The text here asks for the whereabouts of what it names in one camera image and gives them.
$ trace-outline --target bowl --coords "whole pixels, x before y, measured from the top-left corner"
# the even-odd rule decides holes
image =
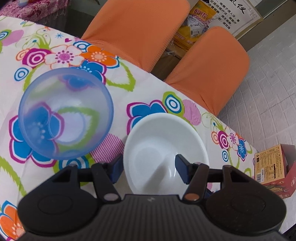
[[[134,194],[183,196],[184,184],[175,168],[175,156],[190,163],[209,165],[206,148],[196,130],[185,120],[168,113],[150,114],[128,135],[123,165]]]
[[[75,159],[104,140],[113,121],[113,102],[105,85],[91,73],[54,69],[28,86],[18,119],[33,151],[55,160]]]

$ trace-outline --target ribbed black surface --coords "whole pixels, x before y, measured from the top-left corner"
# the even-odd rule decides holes
[[[179,201],[177,196],[133,196],[105,205],[94,220],[75,233],[40,237],[26,233],[19,241],[277,241],[273,232],[260,237],[242,237],[219,229],[201,208]]]

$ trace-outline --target white sign with chinese characters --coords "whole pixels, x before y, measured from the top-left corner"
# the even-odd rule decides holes
[[[248,0],[209,0],[208,5],[219,14],[209,27],[221,26],[236,38],[263,20]]]

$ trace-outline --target blue translucent bowl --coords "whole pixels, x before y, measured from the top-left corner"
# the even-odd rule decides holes
[[[95,149],[113,121],[105,85],[81,69],[60,68],[40,75],[19,106],[20,131],[37,153],[55,160],[75,159]]]

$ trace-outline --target orange chair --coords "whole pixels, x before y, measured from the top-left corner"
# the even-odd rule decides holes
[[[151,72],[189,11],[187,0],[108,0],[82,39]]]
[[[249,69],[249,56],[224,28],[205,32],[165,82],[218,115]]]

